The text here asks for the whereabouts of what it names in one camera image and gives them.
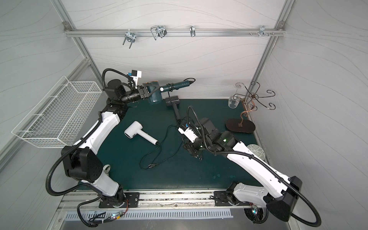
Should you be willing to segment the green hair dryer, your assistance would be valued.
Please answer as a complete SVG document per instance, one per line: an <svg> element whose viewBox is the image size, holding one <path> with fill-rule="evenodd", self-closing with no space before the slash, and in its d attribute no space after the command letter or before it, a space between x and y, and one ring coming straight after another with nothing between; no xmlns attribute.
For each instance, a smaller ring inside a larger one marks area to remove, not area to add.
<svg viewBox="0 0 368 230"><path fill-rule="evenodd" d="M194 81L184 80L177 83L168 83L164 86L160 86L158 81L151 81L143 85L147 86L149 90L148 102L150 104L160 103L163 100L162 93L172 92L190 86Z"/></svg>

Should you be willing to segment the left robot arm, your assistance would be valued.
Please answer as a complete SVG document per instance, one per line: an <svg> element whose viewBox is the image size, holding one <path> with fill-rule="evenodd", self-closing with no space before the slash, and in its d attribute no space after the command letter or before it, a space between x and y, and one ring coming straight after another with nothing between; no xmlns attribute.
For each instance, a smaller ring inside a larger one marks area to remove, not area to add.
<svg viewBox="0 0 368 230"><path fill-rule="evenodd" d="M61 157L46 177L46 191L51 196L62 196L86 186L112 206L119 207L125 202L122 186L110 178L97 153L110 132L125 117L128 104L147 98L143 87L137 84L141 75L141 71L132 70L124 74L111 68L102 72L103 89L108 95L106 106L98 113L98 121L79 142L62 149ZM51 179L60 163L63 164L66 176L80 181L81 184L65 191L54 191Z"/></svg>

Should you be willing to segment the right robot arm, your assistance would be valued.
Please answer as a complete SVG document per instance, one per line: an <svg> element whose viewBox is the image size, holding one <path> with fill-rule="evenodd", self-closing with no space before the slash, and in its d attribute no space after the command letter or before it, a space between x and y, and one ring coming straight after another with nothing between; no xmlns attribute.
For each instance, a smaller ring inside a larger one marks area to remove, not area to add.
<svg viewBox="0 0 368 230"><path fill-rule="evenodd" d="M179 132L188 138L185 148L190 154L200 157L202 151L207 150L212 154L222 155L242 167L261 184L261 186L248 186L241 182L233 182L226 190L226 197L231 205L249 203L254 215L257 215L258 208L263 209L263 218L259 224L264 223L271 213L284 222L293 217L311 227L321 226L322 219L317 209L301 193L302 181L296 176L288 177L276 171L254 155L229 131L219 132L209 119L203 118L197 119L196 123L187 121L180 126ZM314 222L293 214L299 199L303 200L315 215Z"/></svg>

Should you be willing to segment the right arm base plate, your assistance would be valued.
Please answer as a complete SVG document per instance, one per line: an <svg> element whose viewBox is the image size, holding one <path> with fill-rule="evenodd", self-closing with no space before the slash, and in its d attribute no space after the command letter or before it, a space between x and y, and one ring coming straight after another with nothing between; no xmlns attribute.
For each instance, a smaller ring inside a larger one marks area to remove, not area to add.
<svg viewBox="0 0 368 230"><path fill-rule="evenodd" d="M225 206L251 207L253 205L250 202L240 202L233 195L228 196L226 191L214 191L214 193L210 195L209 198L214 201L216 207L225 207Z"/></svg>

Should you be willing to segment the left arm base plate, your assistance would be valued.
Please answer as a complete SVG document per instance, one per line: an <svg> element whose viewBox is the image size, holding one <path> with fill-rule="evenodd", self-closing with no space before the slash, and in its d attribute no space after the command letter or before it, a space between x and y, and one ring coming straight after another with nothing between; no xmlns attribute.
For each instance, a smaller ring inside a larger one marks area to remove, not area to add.
<svg viewBox="0 0 368 230"><path fill-rule="evenodd" d="M120 198L116 196L103 196L101 198L99 208L137 208L140 198L139 192L125 192Z"/></svg>

